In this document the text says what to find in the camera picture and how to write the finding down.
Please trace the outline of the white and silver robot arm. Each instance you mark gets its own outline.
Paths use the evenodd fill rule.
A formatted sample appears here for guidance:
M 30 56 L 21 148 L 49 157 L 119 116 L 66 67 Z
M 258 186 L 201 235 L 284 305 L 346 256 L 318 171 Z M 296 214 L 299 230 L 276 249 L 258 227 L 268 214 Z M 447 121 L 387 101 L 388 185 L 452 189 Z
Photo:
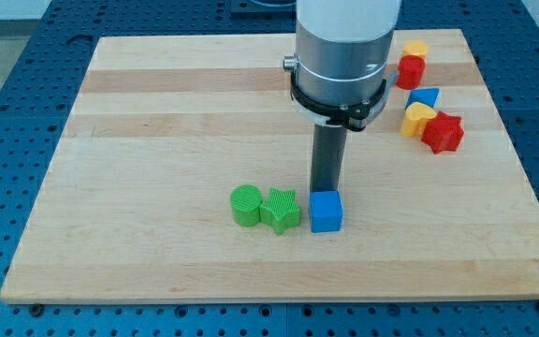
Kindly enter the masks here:
M 291 97 L 316 125 L 361 131 L 384 109 L 401 0 L 297 0 Z

